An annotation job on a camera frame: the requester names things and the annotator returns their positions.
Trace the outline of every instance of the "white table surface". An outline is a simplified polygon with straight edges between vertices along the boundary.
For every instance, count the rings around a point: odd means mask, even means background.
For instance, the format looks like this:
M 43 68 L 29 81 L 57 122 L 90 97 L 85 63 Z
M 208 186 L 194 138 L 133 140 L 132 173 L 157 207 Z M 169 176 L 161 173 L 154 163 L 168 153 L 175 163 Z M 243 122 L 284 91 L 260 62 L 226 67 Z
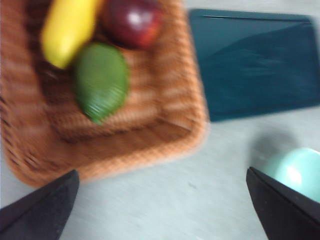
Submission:
M 320 0 L 186 0 L 208 8 L 314 16 Z M 61 240 L 266 240 L 245 182 L 253 159 L 320 150 L 320 107 L 210 125 L 201 150 L 174 162 L 81 185 Z M 32 188 L 1 155 L 1 206 Z

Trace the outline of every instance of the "teal plastic tray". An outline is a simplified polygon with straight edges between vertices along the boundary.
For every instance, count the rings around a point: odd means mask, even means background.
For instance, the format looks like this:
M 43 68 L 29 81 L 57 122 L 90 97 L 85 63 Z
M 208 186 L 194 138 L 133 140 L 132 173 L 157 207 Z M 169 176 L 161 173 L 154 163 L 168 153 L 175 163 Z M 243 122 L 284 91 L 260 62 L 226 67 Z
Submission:
M 320 103 L 307 16 L 195 9 L 189 19 L 212 121 Z

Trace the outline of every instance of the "wicker basket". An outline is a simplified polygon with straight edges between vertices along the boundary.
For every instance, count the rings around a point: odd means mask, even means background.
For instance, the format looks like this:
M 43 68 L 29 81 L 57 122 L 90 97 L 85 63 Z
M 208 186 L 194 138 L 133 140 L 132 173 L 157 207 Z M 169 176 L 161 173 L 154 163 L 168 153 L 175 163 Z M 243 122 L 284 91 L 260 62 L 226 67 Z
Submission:
M 6 161 L 31 186 L 77 169 L 80 179 L 148 166 L 196 147 L 207 110 L 181 0 L 161 0 L 164 26 L 148 51 L 123 50 L 127 102 L 102 126 L 79 110 L 71 73 L 46 63 L 39 32 L 49 0 L 3 0 L 1 136 Z M 104 41 L 99 27 L 95 38 Z

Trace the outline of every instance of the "plastic fruit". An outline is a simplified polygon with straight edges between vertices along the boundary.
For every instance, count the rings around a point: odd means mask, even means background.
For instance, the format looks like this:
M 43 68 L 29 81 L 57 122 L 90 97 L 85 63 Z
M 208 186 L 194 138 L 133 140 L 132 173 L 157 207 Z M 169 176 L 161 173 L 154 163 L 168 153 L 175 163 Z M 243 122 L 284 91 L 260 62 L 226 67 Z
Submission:
M 45 59 L 65 69 L 90 40 L 101 0 L 54 0 L 41 32 Z
M 129 49 L 150 47 L 163 21 L 157 0 L 107 0 L 101 13 L 111 40 Z
M 92 43 L 75 61 L 75 95 L 82 111 L 95 123 L 121 107 L 129 89 L 128 65 L 114 46 Z

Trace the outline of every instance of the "green fruit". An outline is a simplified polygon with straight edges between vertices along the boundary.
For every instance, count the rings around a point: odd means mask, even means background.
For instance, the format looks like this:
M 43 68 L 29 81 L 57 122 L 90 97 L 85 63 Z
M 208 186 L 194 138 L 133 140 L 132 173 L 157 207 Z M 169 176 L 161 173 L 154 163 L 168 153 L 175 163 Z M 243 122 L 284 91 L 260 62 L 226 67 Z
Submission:
M 121 107 L 126 99 L 128 65 L 120 51 L 104 43 L 86 46 L 75 62 L 75 95 L 82 111 L 95 123 Z

